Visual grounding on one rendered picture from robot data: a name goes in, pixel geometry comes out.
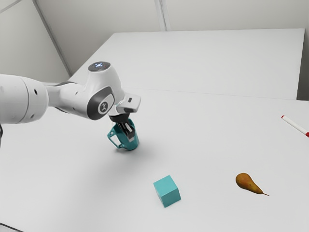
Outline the white pen with red caps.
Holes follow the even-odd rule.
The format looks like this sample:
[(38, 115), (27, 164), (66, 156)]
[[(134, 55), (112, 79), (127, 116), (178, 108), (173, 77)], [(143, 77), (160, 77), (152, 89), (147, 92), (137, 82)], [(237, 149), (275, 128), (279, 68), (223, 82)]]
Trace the white pen with red caps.
[(309, 138), (309, 130), (306, 130), (305, 128), (301, 127), (300, 125), (298, 125), (285, 115), (282, 115), (281, 119)]

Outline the teal faceted mug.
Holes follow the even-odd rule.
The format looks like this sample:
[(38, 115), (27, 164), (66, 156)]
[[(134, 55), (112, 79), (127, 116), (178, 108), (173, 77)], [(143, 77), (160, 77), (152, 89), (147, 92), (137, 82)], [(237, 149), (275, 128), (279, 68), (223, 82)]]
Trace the teal faceted mug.
[[(128, 122), (134, 127), (135, 129), (135, 125), (133, 123), (133, 121), (129, 118)], [(129, 142), (126, 134), (124, 133), (124, 128), (123, 128), (123, 124), (118, 124), (116, 123), (112, 129), (110, 130), (110, 132), (107, 135), (108, 139), (117, 147), (117, 148), (123, 148), (125, 150), (134, 150), (138, 147), (139, 145), (139, 139), (135, 130), (135, 136), (134, 136), (134, 140), (132, 142)]]

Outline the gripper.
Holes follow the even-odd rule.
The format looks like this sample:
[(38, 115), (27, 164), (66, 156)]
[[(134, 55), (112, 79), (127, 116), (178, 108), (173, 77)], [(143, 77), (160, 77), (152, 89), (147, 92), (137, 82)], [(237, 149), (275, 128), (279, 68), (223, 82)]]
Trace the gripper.
[(114, 123), (123, 124), (124, 133), (126, 134), (126, 137), (129, 142), (132, 142), (135, 136), (135, 129), (128, 122), (129, 116), (130, 116), (130, 113), (125, 113), (125, 114), (119, 114), (116, 116), (109, 116), (109, 118)]

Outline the teal cube block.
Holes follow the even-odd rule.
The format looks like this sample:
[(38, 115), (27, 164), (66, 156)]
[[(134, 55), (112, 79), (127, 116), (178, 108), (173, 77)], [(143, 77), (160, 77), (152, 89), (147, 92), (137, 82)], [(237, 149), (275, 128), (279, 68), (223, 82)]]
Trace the teal cube block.
[(153, 185), (165, 208), (181, 200), (179, 189), (170, 175), (155, 181)]

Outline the brown pear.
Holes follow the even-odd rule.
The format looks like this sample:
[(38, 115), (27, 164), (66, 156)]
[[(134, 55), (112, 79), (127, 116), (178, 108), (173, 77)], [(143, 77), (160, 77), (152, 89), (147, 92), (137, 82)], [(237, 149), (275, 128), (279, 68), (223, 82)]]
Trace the brown pear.
[(252, 180), (251, 176), (247, 173), (239, 173), (235, 178), (236, 184), (241, 188), (245, 189), (247, 191), (253, 192), (255, 194), (259, 195), (266, 195), (268, 194), (264, 193)]

